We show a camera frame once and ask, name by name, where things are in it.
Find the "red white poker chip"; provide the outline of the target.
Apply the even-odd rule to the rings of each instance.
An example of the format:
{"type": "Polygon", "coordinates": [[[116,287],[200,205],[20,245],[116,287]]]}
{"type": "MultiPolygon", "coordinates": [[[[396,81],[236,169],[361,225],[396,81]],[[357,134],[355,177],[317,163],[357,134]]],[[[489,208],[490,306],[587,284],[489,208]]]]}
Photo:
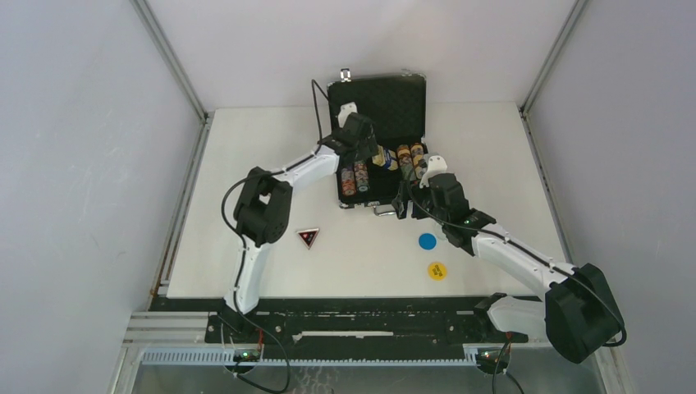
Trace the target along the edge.
{"type": "Polygon", "coordinates": [[[357,188],[355,182],[351,179],[341,182],[341,194],[345,197],[350,197],[355,195],[357,188]]]}

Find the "blue round button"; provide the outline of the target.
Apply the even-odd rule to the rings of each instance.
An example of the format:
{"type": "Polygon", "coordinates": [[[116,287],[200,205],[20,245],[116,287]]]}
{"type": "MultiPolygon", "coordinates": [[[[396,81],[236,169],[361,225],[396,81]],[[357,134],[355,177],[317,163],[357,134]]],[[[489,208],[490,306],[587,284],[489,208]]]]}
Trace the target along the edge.
{"type": "Polygon", "coordinates": [[[423,250],[433,250],[437,247],[437,238],[432,233],[423,233],[419,236],[418,243],[423,250]]]}

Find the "red black triangular button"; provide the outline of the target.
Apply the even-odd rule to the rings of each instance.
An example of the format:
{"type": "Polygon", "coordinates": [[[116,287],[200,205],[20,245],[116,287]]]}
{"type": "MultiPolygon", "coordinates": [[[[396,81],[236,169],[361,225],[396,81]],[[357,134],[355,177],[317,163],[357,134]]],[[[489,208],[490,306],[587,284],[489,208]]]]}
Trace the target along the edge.
{"type": "Polygon", "coordinates": [[[314,242],[316,241],[318,234],[320,232],[320,229],[318,227],[315,228],[309,228],[309,229],[303,229],[303,230],[298,230],[296,234],[302,241],[303,245],[308,249],[311,250],[314,242]]]}

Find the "playing card deck box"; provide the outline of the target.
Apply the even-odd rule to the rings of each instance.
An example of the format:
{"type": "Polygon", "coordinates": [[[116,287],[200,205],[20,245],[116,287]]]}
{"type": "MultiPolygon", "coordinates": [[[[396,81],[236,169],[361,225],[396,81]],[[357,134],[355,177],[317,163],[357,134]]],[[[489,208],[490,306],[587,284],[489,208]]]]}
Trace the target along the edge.
{"type": "Polygon", "coordinates": [[[388,171],[395,171],[399,168],[395,152],[381,145],[378,146],[378,152],[372,157],[372,163],[388,171]]]}

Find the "yellow round button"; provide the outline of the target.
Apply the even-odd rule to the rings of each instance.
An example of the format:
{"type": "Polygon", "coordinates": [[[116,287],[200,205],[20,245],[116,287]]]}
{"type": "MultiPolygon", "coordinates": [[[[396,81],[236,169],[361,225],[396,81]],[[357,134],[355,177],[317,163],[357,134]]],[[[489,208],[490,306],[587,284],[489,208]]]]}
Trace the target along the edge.
{"type": "Polygon", "coordinates": [[[428,266],[428,275],[434,281],[441,281],[447,276],[446,266],[441,262],[432,262],[428,266]]]}

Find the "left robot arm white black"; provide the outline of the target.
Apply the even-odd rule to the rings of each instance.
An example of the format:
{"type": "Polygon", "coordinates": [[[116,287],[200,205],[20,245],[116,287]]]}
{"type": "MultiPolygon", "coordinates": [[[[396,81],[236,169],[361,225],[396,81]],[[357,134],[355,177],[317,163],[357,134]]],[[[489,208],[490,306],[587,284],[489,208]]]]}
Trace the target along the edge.
{"type": "Polygon", "coordinates": [[[307,156],[276,171],[254,167],[226,192],[221,202],[222,218],[240,239],[238,262],[230,290],[224,296],[235,310],[225,322],[227,335],[245,342],[256,332],[257,322],[248,313],[259,303],[260,279],[270,246],[288,228],[294,195],[335,175],[340,165],[370,158],[377,152],[373,121],[352,112],[307,156]]]}

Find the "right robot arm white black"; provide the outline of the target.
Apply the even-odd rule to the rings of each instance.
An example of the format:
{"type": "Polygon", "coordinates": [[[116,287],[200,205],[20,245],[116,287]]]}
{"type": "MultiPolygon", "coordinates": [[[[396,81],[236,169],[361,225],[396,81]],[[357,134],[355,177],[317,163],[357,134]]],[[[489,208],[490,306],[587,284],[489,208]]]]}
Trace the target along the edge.
{"type": "Polygon", "coordinates": [[[401,181],[392,201],[399,219],[407,216],[409,205],[412,218],[432,219],[452,246],[500,268],[536,296],[531,301],[497,293],[486,299],[474,319],[482,340],[524,334],[548,341],[575,364],[601,347],[626,343],[625,320],[600,268],[555,262],[517,240],[495,218],[469,206],[454,174],[433,176],[424,187],[401,181]]]}

